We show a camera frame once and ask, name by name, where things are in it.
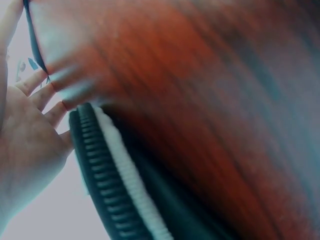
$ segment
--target hand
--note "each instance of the hand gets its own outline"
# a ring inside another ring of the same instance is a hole
[[[64,104],[42,114],[55,94],[53,85],[30,96],[45,72],[7,87],[7,49],[22,11],[22,0],[13,0],[0,23],[0,224],[54,179],[73,148],[70,133],[55,130],[67,112]]]

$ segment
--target black ear cushion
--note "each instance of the black ear cushion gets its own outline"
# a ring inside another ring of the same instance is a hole
[[[39,45],[38,45],[36,34],[35,34],[34,25],[32,23],[32,18],[31,18],[30,9],[29,9],[29,1],[30,0],[23,0],[23,4],[24,4],[24,8],[25,8],[25,13],[26,13],[26,19],[27,19],[28,25],[29,25],[29,34],[30,34],[30,39],[31,39],[31,48],[32,48],[33,57],[34,57],[36,63],[48,74],[48,70],[46,68],[44,60],[43,60],[41,53],[40,53]]]
[[[85,183],[110,238],[152,240],[118,172],[91,104],[72,111],[69,124]]]

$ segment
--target white padding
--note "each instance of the white padding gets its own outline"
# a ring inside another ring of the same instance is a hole
[[[120,132],[101,108],[97,107],[94,111],[124,186],[145,226],[155,240],[173,240],[174,238],[145,188],[140,174],[123,143]]]

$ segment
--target reddish brown wood grain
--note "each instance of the reddish brown wood grain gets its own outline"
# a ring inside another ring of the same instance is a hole
[[[320,238],[317,0],[33,0],[69,108],[123,119],[244,239]]]

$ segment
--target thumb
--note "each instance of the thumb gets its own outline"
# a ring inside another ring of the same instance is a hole
[[[3,127],[6,111],[7,82],[8,64],[6,61],[6,56],[0,55],[0,133]]]

